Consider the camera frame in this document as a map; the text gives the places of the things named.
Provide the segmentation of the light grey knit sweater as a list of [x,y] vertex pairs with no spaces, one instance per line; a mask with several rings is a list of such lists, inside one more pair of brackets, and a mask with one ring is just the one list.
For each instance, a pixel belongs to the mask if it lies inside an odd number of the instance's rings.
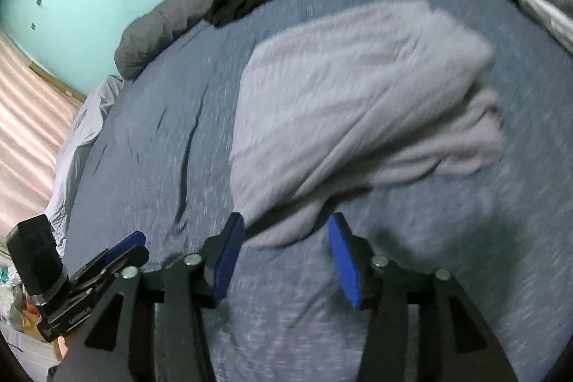
[[424,0],[379,1],[260,43],[241,76],[230,192],[249,248],[311,233],[326,202],[496,163],[492,44]]

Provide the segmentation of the dark blue patterned bedsheet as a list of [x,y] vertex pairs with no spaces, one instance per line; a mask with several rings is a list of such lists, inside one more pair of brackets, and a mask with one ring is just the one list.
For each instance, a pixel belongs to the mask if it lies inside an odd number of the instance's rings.
[[123,86],[63,257],[138,230],[149,268],[246,221],[205,316],[221,381],[351,381],[368,317],[326,218],[451,271],[521,381],[572,333],[572,58],[510,0],[272,0],[200,23]]

